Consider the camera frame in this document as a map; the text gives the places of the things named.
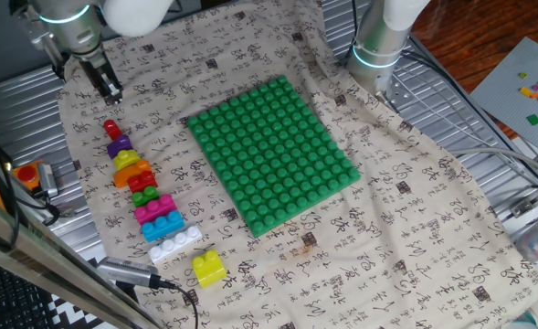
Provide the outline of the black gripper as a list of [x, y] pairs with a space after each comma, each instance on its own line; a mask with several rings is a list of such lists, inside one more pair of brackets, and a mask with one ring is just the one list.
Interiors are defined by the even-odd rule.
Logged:
[[77, 59], [105, 104], [120, 104], [123, 87], [104, 51], [94, 50], [90, 53], [78, 54]]

